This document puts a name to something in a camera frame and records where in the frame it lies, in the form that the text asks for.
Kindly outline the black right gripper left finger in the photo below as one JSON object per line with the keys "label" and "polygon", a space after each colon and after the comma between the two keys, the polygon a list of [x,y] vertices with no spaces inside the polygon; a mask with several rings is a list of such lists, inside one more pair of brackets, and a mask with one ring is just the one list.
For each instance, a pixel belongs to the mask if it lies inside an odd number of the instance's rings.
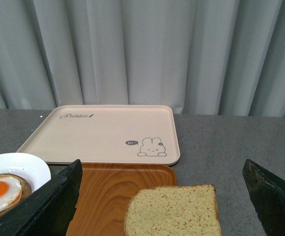
{"label": "black right gripper left finger", "polygon": [[76,212],[79,159],[0,217],[0,236],[64,236]]}

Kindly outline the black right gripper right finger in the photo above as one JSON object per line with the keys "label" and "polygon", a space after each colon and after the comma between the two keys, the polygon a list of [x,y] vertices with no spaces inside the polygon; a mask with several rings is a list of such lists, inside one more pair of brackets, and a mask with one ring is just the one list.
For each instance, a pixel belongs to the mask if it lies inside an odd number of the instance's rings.
{"label": "black right gripper right finger", "polygon": [[250,159],[242,175],[266,235],[285,236],[285,181]]}

